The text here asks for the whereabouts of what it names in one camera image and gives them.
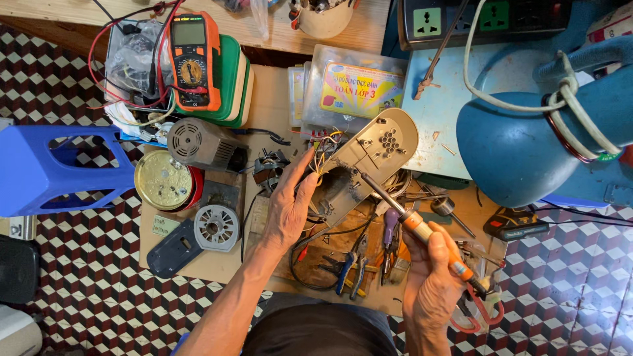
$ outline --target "gold tin lid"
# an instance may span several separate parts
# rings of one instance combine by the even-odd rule
[[[187,200],[193,180],[186,165],[176,162],[169,151],[157,149],[139,160],[134,185],[147,204],[158,210],[173,210]]]

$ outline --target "power strip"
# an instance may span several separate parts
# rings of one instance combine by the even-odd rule
[[[399,0],[398,34],[403,51],[438,48],[460,0]],[[447,47],[466,44],[478,0],[471,0]],[[571,0],[489,0],[482,8],[473,44],[533,41],[567,28]]]

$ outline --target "orange soldering iron handle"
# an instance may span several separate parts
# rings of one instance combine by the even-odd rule
[[[407,231],[412,233],[412,235],[425,245],[429,245],[429,236],[431,236],[433,230],[422,220],[420,214],[409,209],[400,216],[399,220]],[[471,278],[474,276],[473,271],[450,249],[448,250],[448,266],[464,282],[471,281]]]

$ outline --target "purple screwdriver handle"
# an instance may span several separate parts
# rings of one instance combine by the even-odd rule
[[[385,212],[385,238],[384,238],[384,243],[389,245],[391,244],[391,238],[393,237],[394,234],[394,228],[396,227],[396,224],[398,223],[398,212],[396,211],[396,209],[393,208],[389,208],[387,209],[387,211]]]

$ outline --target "wooden workbench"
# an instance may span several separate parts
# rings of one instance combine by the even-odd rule
[[[115,18],[151,6],[155,2],[154,0],[101,0],[101,4]],[[358,8],[354,10],[347,28],[341,34],[326,40],[317,40],[301,30],[291,29],[290,19],[288,19],[289,7],[286,2],[287,0],[280,0],[269,11],[270,37],[266,42],[261,40],[250,8],[244,9],[241,13],[230,13],[221,1],[187,0],[179,8],[179,12],[206,11],[218,24],[221,34],[232,36],[244,46],[312,54],[315,44],[327,44],[368,53],[380,53],[389,12],[388,0],[362,0]],[[148,18],[148,14],[143,13],[135,18]],[[110,20],[90,0],[5,1],[0,6],[0,15],[82,23],[99,27]]]
[[[288,157],[293,154],[295,149],[298,149],[299,152],[303,152],[306,148],[305,141],[300,140],[298,134],[288,133],[288,89],[286,70],[282,68],[263,67],[258,65],[253,65],[252,68],[255,72],[255,83],[247,127],[273,130],[281,136],[291,139],[292,146],[279,146],[274,144],[266,135],[241,136],[239,138],[250,146],[249,162],[252,162],[258,156],[261,148],[269,150],[281,149]],[[255,194],[261,189],[254,183],[250,174],[246,174],[244,178],[246,179],[246,197],[244,199],[244,205],[248,206]],[[498,206],[483,194],[480,194],[480,198],[484,206],[483,208],[480,208],[477,204],[474,187],[470,187],[462,191],[452,191],[451,197],[456,204],[455,213],[477,235],[477,241],[481,243],[481,245],[491,255],[503,258],[506,251],[506,244],[502,243],[498,239],[487,238],[482,231],[484,222],[495,212]],[[420,207],[420,211],[429,212],[429,204],[423,203]],[[151,232],[153,218],[157,213],[158,211],[156,209],[146,203],[143,203],[140,231],[141,251],[139,259],[141,267],[147,268],[146,256],[148,251],[162,240],[161,236],[155,235]],[[184,216],[187,214],[192,215],[192,212],[181,213],[178,217],[160,212],[160,215],[176,220],[183,220]],[[251,212],[251,217],[246,222],[245,231],[247,232],[253,230],[251,228],[253,215],[257,214]],[[377,218],[376,222],[372,224],[377,225],[377,227],[370,229],[370,233],[382,235],[382,227],[378,226],[382,225],[382,218]],[[455,239],[469,239],[459,225],[455,223],[446,226],[446,229]],[[247,238],[246,246],[248,248],[249,235],[248,233],[245,235]],[[316,247],[326,247],[322,245],[321,241],[316,240],[314,245]],[[241,264],[239,250],[239,246],[236,245],[228,253],[204,251],[200,254],[200,256],[196,257],[191,263],[180,270],[179,274],[187,277],[227,283],[230,281],[231,277],[233,277]],[[401,283],[400,285],[381,286],[379,278],[375,278],[369,286],[365,286],[364,288],[368,297],[357,298],[355,301],[351,301],[347,295],[341,297],[336,295],[333,290],[327,292],[314,291],[303,287],[295,281],[291,281],[290,279],[283,277],[273,276],[265,286],[265,289],[270,291],[296,292],[334,303],[354,303],[364,307],[381,310],[391,315],[402,314],[402,304],[398,300],[402,300],[404,283]]]

